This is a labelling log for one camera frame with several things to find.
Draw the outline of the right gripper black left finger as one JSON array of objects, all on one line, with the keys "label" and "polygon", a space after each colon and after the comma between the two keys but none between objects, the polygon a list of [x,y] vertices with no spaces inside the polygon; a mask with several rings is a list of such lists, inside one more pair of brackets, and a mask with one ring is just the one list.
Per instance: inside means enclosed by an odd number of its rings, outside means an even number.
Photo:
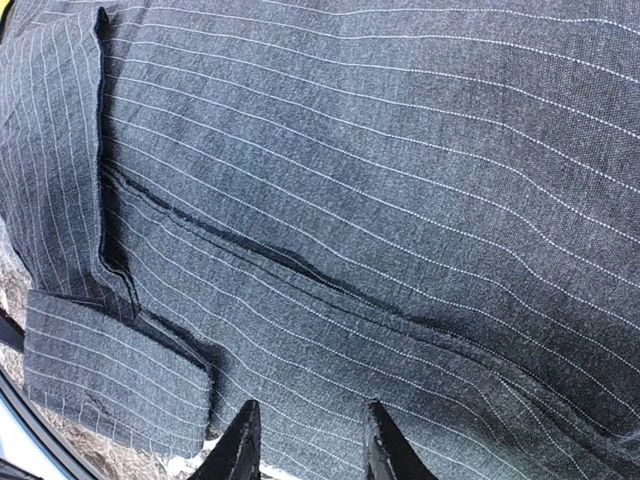
[{"label": "right gripper black left finger", "polygon": [[260,405],[248,400],[189,480],[258,480],[260,459]]}]

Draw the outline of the black pinstriped long sleeve shirt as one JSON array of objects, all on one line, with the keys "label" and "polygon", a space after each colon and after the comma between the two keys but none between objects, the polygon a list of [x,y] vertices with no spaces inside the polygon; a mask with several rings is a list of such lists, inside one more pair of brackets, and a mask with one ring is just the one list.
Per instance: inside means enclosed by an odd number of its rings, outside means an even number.
[{"label": "black pinstriped long sleeve shirt", "polygon": [[196,455],[639,475],[635,1],[17,1],[1,217],[27,397]]}]

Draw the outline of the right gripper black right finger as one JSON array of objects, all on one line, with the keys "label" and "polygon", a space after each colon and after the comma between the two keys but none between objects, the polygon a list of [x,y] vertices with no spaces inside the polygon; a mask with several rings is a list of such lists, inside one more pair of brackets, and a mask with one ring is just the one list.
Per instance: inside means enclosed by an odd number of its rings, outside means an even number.
[{"label": "right gripper black right finger", "polygon": [[363,455],[367,480],[437,480],[379,400],[364,407]]}]

